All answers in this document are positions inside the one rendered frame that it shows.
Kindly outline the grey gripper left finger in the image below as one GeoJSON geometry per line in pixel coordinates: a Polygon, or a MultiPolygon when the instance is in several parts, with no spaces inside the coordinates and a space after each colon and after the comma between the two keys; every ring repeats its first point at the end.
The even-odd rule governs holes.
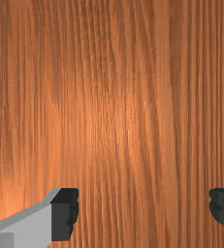
{"type": "Polygon", "coordinates": [[[0,248],[48,248],[68,241],[79,215],[79,190],[54,188],[45,198],[0,221],[0,248]]]}

